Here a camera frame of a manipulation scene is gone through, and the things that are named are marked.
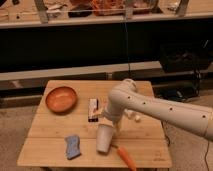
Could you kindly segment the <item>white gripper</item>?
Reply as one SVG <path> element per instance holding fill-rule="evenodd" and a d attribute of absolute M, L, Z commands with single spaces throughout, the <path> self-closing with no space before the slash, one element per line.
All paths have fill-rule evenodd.
<path fill-rule="evenodd" d="M 123 112 L 123 109 L 112 106 L 106 106 L 102 111 L 104 117 L 112 122 L 116 133 L 119 133 L 121 130 Z"/>

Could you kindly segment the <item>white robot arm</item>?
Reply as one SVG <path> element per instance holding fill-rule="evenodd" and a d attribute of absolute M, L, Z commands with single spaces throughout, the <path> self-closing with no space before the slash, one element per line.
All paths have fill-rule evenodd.
<path fill-rule="evenodd" d="M 213 142 L 213 108 L 141 95 L 136 83 L 125 79 L 108 94 L 102 114 L 113 123 L 124 110 L 143 113 Z"/>

